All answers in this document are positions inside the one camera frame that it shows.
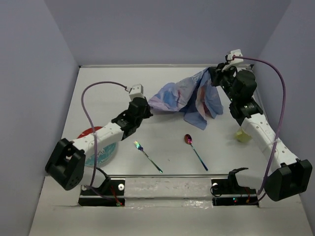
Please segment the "iridescent rainbow metal fork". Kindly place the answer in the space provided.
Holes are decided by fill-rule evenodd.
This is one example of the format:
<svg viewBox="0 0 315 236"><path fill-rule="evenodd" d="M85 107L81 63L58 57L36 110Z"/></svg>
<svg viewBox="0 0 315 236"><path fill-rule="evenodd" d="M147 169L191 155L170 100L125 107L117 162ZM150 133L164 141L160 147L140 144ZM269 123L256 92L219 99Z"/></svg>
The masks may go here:
<svg viewBox="0 0 315 236"><path fill-rule="evenodd" d="M148 156L148 154L144 151L142 145L138 141L134 141L133 143L135 147L148 158L148 160L154 165L154 167L159 171L159 173L162 174L163 170Z"/></svg>

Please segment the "blue Elsa cloth placemat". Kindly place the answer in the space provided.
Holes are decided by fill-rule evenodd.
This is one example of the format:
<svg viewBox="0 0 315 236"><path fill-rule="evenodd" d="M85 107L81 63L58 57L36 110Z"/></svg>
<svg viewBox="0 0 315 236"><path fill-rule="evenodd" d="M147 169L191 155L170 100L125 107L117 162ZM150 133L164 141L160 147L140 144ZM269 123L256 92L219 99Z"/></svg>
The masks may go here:
<svg viewBox="0 0 315 236"><path fill-rule="evenodd" d="M209 68L164 85L148 103L156 111L184 113L184 121L201 130L205 130L208 116L216 118L223 114L223 105L217 88L212 86Z"/></svg>

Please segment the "yellow-green ceramic mug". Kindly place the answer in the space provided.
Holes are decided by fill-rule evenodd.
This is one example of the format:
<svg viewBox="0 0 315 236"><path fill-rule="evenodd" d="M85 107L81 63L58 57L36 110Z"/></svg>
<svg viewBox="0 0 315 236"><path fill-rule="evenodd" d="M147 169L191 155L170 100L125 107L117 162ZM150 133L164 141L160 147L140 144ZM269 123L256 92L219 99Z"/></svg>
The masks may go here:
<svg viewBox="0 0 315 236"><path fill-rule="evenodd" d="M248 135L242 127L239 127L239 129L235 132L234 138L241 143L248 143L252 139L252 137Z"/></svg>

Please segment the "iridescent rainbow metal spoon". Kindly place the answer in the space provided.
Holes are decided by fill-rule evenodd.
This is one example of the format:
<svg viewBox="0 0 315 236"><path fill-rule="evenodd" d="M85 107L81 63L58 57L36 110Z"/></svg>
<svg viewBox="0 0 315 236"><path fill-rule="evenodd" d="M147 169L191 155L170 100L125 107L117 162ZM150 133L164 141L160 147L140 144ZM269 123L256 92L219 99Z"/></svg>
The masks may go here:
<svg viewBox="0 0 315 236"><path fill-rule="evenodd" d="M198 152L196 151L195 147L194 147L193 144L192 144L192 137L191 137L191 135L190 135L190 134L186 134L186 135L184 136L184 141L185 141L186 144L188 144L188 145L191 146L191 148L192 148L193 151L195 152L196 156L198 157L198 159L199 159L199 161L201 162L201 164L202 164L202 166L204 167L204 169L205 169L206 171L208 171L208 170L209 170L208 167L205 165L204 161L202 160L202 158L200 157L200 155L198 154Z"/></svg>

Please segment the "red teal floral plate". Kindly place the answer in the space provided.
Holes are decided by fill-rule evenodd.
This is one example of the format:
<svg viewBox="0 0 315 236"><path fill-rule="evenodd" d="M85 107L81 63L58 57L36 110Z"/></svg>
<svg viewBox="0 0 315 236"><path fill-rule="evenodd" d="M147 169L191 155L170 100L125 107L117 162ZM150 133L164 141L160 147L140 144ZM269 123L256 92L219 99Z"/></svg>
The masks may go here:
<svg viewBox="0 0 315 236"><path fill-rule="evenodd" d="M92 128L86 129L81 134L77 137L78 139L84 138L87 135L92 134L93 130ZM115 152L117 149L117 143L112 143L103 149L98 148L97 152L97 167L101 168L105 166L108 162L111 161L111 159L114 157ZM85 165L88 167L93 167L94 166L94 155L91 157L87 158L85 160Z"/></svg>

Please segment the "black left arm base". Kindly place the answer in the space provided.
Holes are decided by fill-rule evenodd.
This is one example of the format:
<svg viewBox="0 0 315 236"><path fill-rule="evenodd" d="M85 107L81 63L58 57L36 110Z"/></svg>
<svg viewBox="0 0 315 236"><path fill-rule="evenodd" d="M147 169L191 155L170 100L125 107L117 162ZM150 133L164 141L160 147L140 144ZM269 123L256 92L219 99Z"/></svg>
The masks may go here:
<svg viewBox="0 0 315 236"><path fill-rule="evenodd" d="M112 178L105 189L93 191L81 186L78 205L82 207L124 207L125 179Z"/></svg>

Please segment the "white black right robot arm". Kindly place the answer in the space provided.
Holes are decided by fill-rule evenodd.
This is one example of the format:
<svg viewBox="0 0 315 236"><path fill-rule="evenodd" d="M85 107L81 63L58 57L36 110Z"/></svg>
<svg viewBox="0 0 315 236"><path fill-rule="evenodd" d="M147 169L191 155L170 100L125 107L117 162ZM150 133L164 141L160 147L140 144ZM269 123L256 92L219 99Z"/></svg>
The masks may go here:
<svg viewBox="0 0 315 236"><path fill-rule="evenodd" d="M241 131L249 135L268 163L266 176L254 177L251 174L239 174L245 167L229 172L227 189L237 193L244 187L263 191L271 200L277 202L307 190L313 167L308 160L300 160L280 140L279 133L269 125L262 108L253 94L257 83L255 75L248 70L238 70L220 63L216 68L208 68L211 85L221 87L230 104L232 117Z"/></svg>

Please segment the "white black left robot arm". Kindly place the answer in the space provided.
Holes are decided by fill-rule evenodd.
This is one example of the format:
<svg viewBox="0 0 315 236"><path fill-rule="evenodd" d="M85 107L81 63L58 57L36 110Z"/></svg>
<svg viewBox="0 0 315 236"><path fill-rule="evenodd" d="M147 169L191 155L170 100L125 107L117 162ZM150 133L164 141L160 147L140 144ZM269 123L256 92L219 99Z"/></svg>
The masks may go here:
<svg viewBox="0 0 315 236"><path fill-rule="evenodd" d="M152 116L147 99L136 97L128 109L112 119L106 126L85 137L72 141L59 140L45 166L48 173L64 190L71 190L77 185L91 186L98 194L108 191L110 178L101 170L94 170L85 165L87 157L97 157L97 151L120 142L140 126L142 120Z"/></svg>

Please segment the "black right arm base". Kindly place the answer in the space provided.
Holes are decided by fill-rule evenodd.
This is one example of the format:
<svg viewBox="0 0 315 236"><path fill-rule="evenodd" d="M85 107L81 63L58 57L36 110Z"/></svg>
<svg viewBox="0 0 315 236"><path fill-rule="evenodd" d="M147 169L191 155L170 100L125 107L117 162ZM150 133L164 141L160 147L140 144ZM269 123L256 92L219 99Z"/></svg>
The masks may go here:
<svg viewBox="0 0 315 236"><path fill-rule="evenodd" d="M256 190L248 187L232 187L226 178L215 178L211 180L210 193L214 207L258 205Z"/></svg>

